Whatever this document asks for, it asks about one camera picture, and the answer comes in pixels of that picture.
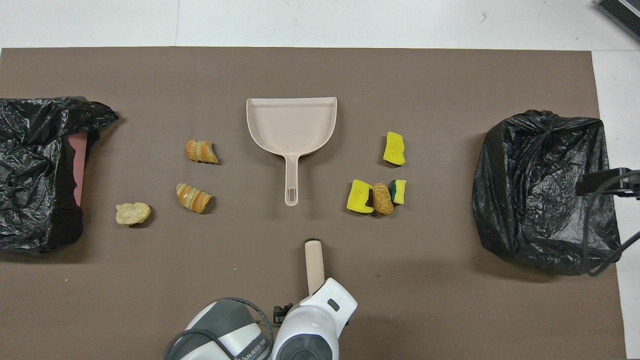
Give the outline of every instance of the pastry piece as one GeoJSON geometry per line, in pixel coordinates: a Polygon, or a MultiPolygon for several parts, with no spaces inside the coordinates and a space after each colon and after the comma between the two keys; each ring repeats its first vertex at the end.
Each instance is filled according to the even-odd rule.
{"type": "Polygon", "coordinates": [[[178,194],[180,205],[198,214],[202,214],[205,206],[212,198],[211,194],[205,193],[185,183],[178,184],[175,187],[175,192],[178,194]]]}
{"type": "Polygon", "coordinates": [[[354,179],[351,184],[349,199],[347,199],[347,209],[364,214],[372,213],[373,208],[367,206],[367,201],[369,201],[369,190],[371,188],[372,186],[364,181],[354,179]]]}
{"type": "Polygon", "coordinates": [[[213,153],[213,144],[211,142],[189,140],[186,148],[187,156],[193,161],[211,164],[218,163],[218,158],[213,153]]]}
{"type": "Polygon", "coordinates": [[[133,225],[144,222],[151,215],[151,207],[144,202],[116,205],[116,222],[122,225],[133,225]]]}
{"type": "Polygon", "coordinates": [[[404,204],[404,188],[406,180],[393,180],[391,182],[391,201],[394,204],[404,204]]]}
{"type": "Polygon", "coordinates": [[[391,131],[387,133],[387,145],[385,146],[385,153],[382,158],[391,164],[404,165],[406,163],[404,159],[404,141],[402,135],[392,133],[391,131]]]}
{"type": "Polygon", "coordinates": [[[382,215],[389,215],[394,212],[389,189],[383,183],[377,183],[373,186],[373,208],[382,215]]]}

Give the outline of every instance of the yellow sponge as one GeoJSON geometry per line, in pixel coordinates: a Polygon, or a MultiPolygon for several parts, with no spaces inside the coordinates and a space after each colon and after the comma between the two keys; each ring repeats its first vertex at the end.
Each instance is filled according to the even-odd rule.
{"type": "Polygon", "coordinates": [[[385,153],[382,158],[391,164],[404,165],[406,163],[402,135],[391,131],[387,133],[387,146],[385,146],[385,153]]]}
{"type": "Polygon", "coordinates": [[[369,190],[372,188],[373,186],[364,181],[354,179],[347,200],[347,209],[365,214],[372,213],[373,208],[366,205],[369,201],[369,190]]]}
{"type": "Polygon", "coordinates": [[[393,180],[391,182],[391,201],[396,204],[404,204],[404,189],[406,180],[393,180]]]}

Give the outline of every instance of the dustpan handle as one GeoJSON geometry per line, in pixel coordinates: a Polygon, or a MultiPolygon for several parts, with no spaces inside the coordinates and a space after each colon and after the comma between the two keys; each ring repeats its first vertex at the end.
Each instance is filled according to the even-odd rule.
{"type": "Polygon", "coordinates": [[[289,206],[298,203],[298,156],[285,156],[284,202],[289,206]]]}

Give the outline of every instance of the sponge piece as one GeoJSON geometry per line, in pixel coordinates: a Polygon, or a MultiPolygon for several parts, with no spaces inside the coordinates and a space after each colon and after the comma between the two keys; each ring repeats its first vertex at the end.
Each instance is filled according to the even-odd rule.
{"type": "Polygon", "coordinates": [[[151,207],[144,202],[116,205],[116,222],[121,225],[133,225],[144,222],[151,215],[151,207]]]}
{"type": "Polygon", "coordinates": [[[391,201],[396,204],[404,204],[404,188],[406,180],[393,180],[391,182],[391,201]]]}
{"type": "Polygon", "coordinates": [[[404,141],[402,135],[392,133],[391,131],[387,133],[387,145],[385,146],[385,153],[382,158],[391,164],[404,165],[404,163],[406,163],[404,159],[404,141]]]}
{"type": "Polygon", "coordinates": [[[365,214],[372,213],[373,208],[366,205],[369,201],[369,190],[372,188],[373,186],[364,181],[354,179],[347,200],[347,209],[365,214]]]}

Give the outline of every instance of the black cable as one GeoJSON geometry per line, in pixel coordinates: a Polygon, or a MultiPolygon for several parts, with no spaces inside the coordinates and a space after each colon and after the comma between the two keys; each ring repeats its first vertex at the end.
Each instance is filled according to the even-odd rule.
{"type": "Polygon", "coordinates": [[[588,237],[589,237],[589,218],[591,216],[591,208],[593,207],[593,204],[595,203],[596,198],[602,195],[602,193],[604,193],[604,191],[606,191],[606,189],[608,189],[611,185],[617,183],[620,180],[624,180],[632,176],[640,176],[640,170],[633,170],[625,174],[612,177],[611,179],[605,181],[600,186],[598,186],[596,191],[594,191],[587,199],[587,206],[584,212],[584,225],[582,226],[582,260],[584,262],[584,266],[586,266],[587,268],[586,273],[589,274],[589,276],[596,277],[600,275],[609,265],[619,260],[624,250],[629,248],[634,242],[640,239],[640,231],[638,231],[636,234],[631,236],[627,241],[622,243],[613,253],[611,253],[611,255],[607,259],[603,260],[602,263],[600,263],[594,269],[592,269],[591,266],[589,265],[588,237]]]}
{"type": "Polygon", "coordinates": [[[269,350],[267,351],[267,356],[264,357],[265,359],[269,359],[269,356],[271,355],[271,351],[273,350],[273,344],[275,343],[275,337],[273,336],[273,327],[271,326],[271,322],[269,321],[269,318],[267,317],[267,315],[265,315],[264,312],[262,312],[262,310],[260,310],[259,307],[254,305],[249,300],[241,299],[239,297],[225,297],[223,299],[233,300],[233,301],[239,302],[240,304],[247,305],[253,310],[256,310],[258,314],[260,314],[260,316],[264,320],[264,323],[267,325],[267,330],[269,330],[269,337],[271,338],[271,345],[269,346],[269,350]]]}
{"type": "MultiPolygon", "coordinates": [[[[254,305],[249,300],[241,299],[239,297],[225,297],[222,299],[218,299],[216,301],[219,301],[219,300],[231,300],[231,301],[239,302],[241,304],[249,306],[253,310],[256,310],[258,314],[260,314],[260,316],[264,319],[264,323],[267,325],[267,329],[269,330],[269,336],[271,337],[271,344],[269,346],[269,350],[267,351],[267,355],[264,357],[264,359],[269,359],[269,356],[271,355],[271,351],[273,350],[273,343],[275,342],[275,337],[273,336],[273,328],[271,326],[271,322],[269,321],[269,318],[267,318],[267,315],[265,315],[264,312],[262,312],[262,310],[260,310],[259,307],[254,305]]],[[[171,340],[171,342],[169,342],[169,345],[166,347],[166,350],[164,351],[164,355],[162,356],[161,360],[167,360],[175,344],[184,336],[191,335],[191,334],[199,334],[199,335],[205,336],[207,339],[215,342],[216,345],[220,347],[222,351],[224,351],[224,353],[228,356],[229,359],[235,359],[234,355],[231,354],[229,349],[227,349],[227,347],[222,342],[220,342],[220,340],[211,332],[203,329],[188,329],[176,335],[176,337],[174,337],[171,340]]]]}
{"type": "Polygon", "coordinates": [[[207,339],[215,342],[216,345],[218,347],[220,347],[220,349],[222,349],[222,351],[224,351],[227,356],[229,356],[229,359],[233,359],[234,358],[234,355],[231,354],[231,352],[229,352],[227,347],[225,345],[223,345],[220,342],[220,340],[214,334],[212,334],[211,332],[209,332],[207,330],[203,330],[203,329],[188,329],[188,330],[182,331],[180,334],[176,335],[171,340],[171,342],[169,342],[169,345],[166,347],[166,350],[164,351],[164,355],[162,356],[162,360],[167,360],[169,358],[169,355],[171,354],[171,350],[173,350],[173,347],[175,346],[175,344],[180,339],[182,339],[186,335],[191,335],[191,334],[199,334],[199,335],[205,336],[207,339]]]}

